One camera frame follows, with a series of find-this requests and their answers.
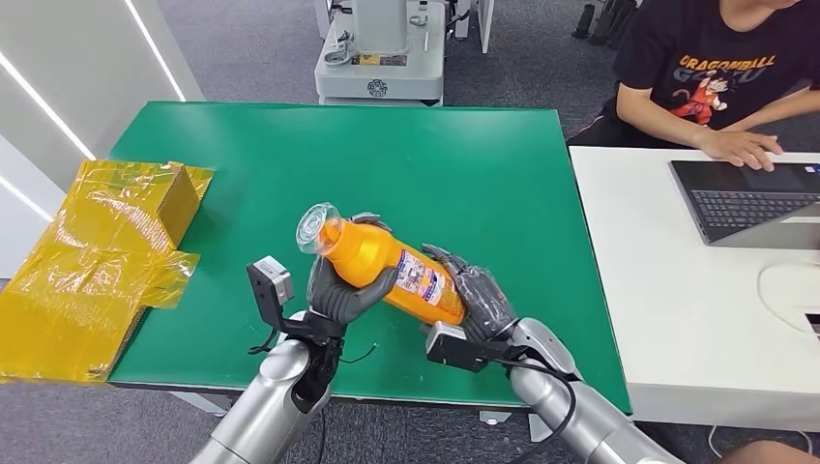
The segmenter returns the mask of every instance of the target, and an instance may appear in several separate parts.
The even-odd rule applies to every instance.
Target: bottle label
[[[447,283],[447,280],[441,273],[426,268],[422,285],[419,286],[419,296],[431,305],[438,305],[441,295],[444,293],[445,283]]]
[[[419,295],[431,305],[438,305],[447,284],[447,279],[441,273],[428,268],[422,260],[405,250],[401,251],[397,267],[398,278],[395,284],[398,287]]]
[[[410,293],[418,292],[422,284],[422,277],[425,275],[425,263],[416,256],[402,250],[397,267],[398,278],[395,280],[395,284]]]

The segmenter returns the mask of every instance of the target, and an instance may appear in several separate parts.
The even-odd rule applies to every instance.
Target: clear bottle cap
[[[330,203],[313,205],[296,226],[296,245],[308,254],[324,254],[336,244],[344,221]]]

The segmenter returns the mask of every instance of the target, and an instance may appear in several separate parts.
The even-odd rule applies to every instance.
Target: black cable
[[[316,464],[322,464],[322,457],[325,456],[325,435],[328,433],[328,424],[325,421],[325,408],[327,406],[326,404],[322,408],[322,438],[319,441],[319,454],[316,456]]]
[[[341,359],[341,358],[339,358],[339,360],[338,360],[338,361],[339,361],[340,363],[345,363],[345,364],[353,364],[353,363],[358,363],[359,361],[363,360],[364,358],[366,358],[366,357],[370,356],[370,355],[373,353],[373,350],[375,350],[375,349],[376,349],[376,346],[378,346],[378,345],[376,345],[375,343],[373,343],[373,346],[371,346],[371,347],[370,347],[370,349],[369,349],[369,350],[367,350],[367,352],[366,352],[366,353],[364,353],[363,355],[361,355],[360,357],[356,358],[356,359],[355,359],[355,360],[353,360],[353,361],[346,361],[346,360],[343,360],[343,359]]]
[[[451,21],[447,24],[447,26],[444,28],[444,30],[445,30],[445,31],[449,31],[449,30],[450,30],[450,28],[452,28],[453,26],[455,26],[455,24],[456,24],[457,22],[459,22],[460,20],[466,19],[466,18],[468,18],[469,16],[470,16],[470,11],[469,11],[469,10],[467,10],[467,12],[465,12],[465,13],[464,13],[464,14],[462,14],[461,16],[459,16],[459,17],[454,17],[454,18],[453,18],[453,19],[452,19],[452,20],[451,20]]]
[[[266,338],[265,341],[263,341],[261,345],[251,346],[248,349],[248,354],[249,355],[258,355],[259,353],[262,353],[263,351],[265,353],[271,351],[271,342],[274,341],[274,336],[276,336],[276,335],[277,335],[277,330],[276,329],[271,329],[271,334],[268,335],[268,338]]]
[[[525,462],[527,459],[529,459],[530,457],[532,457],[533,455],[545,450],[546,446],[549,445],[550,443],[554,442],[558,438],[558,436],[561,435],[561,433],[564,431],[564,429],[567,428],[567,425],[570,423],[570,419],[572,419],[572,415],[575,414],[575,404],[577,402],[577,398],[575,397],[575,390],[572,388],[572,384],[570,384],[570,381],[568,381],[563,375],[561,375],[560,373],[558,373],[558,372],[556,372],[552,369],[544,367],[542,365],[529,364],[527,362],[521,362],[521,361],[507,361],[507,360],[493,360],[493,361],[495,361],[499,364],[505,365],[507,367],[522,367],[522,368],[525,368],[525,369],[532,369],[532,370],[537,370],[538,372],[543,372],[544,374],[550,375],[550,376],[554,377],[556,380],[558,380],[559,382],[561,382],[561,384],[563,384],[564,387],[567,389],[567,392],[570,393],[570,408],[567,411],[567,415],[564,416],[564,419],[561,420],[561,423],[559,423],[558,426],[555,427],[555,430],[552,431],[552,434],[550,434],[548,437],[544,438],[543,440],[539,441],[538,444],[535,445],[534,448],[530,449],[529,451],[521,454],[517,458],[515,458],[512,461],[509,461],[507,463],[507,464],[521,464],[521,463]]]

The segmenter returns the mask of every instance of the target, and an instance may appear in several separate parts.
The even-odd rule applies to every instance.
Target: green mat
[[[585,379],[630,402],[555,111],[152,102],[116,160],[213,168],[180,249],[202,255],[176,309],[147,313],[109,381],[241,388],[269,328],[245,266],[272,255],[305,309],[312,256],[296,224],[314,203],[380,213],[404,243],[429,242],[488,267],[521,316],[562,337]],[[379,304],[348,330],[334,393],[517,405],[500,366],[428,362],[419,322]]]

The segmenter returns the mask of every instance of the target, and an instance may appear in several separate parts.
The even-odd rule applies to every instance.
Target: floor
[[[312,70],[321,41],[309,1],[159,3],[208,100],[316,101]],[[611,93],[614,57],[570,37],[583,3],[499,0],[488,55],[475,21],[469,40],[448,43],[446,103],[558,108],[565,134],[578,131]],[[820,116],[806,117],[770,130],[789,150],[818,151],[818,123]],[[0,464],[182,463],[219,421],[163,392],[68,385],[5,385],[0,411]],[[522,414],[489,426],[471,411],[332,403],[325,421],[325,463],[501,463],[531,447]],[[316,462],[321,423],[313,421],[286,463]],[[714,461],[708,427],[642,426],[687,462]],[[731,428],[719,429],[715,444],[732,450],[762,438],[805,447],[794,432]],[[813,439],[820,448],[820,437]],[[555,445],[538,462],[576,461]]]

